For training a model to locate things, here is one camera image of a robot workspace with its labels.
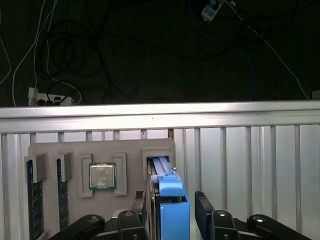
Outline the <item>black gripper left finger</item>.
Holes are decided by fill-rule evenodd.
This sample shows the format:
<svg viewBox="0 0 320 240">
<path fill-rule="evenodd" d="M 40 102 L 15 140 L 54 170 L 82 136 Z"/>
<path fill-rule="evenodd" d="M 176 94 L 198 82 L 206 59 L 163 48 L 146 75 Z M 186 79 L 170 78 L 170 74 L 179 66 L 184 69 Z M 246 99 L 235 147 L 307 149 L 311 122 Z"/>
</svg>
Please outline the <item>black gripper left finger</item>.
<svg viewBox="0 0 320 240">
<path fill-rule="evenodd" d="M 108 221 L 96 214 L 79 218 L 52 240 L 146 240 L 146 192 L 137 191 L 132 207 L 114 212 Z"/>
</svg>

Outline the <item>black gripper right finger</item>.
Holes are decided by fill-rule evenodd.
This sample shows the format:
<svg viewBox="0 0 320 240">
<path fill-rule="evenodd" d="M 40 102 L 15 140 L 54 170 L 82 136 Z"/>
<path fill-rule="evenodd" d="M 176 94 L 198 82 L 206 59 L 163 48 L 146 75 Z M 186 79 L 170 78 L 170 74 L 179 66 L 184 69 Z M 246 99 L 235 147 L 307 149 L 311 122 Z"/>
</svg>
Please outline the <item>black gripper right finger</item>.
<svg viewBox="0 0 320 240">
<path fill-rule="evenodd" d="M 309 240 L 290 227 L 263 215 L 241 221 L 224 209 L 215 209 L 206 194 L 194 194 L 194 215 L 204 240 Z"/>
</svg>

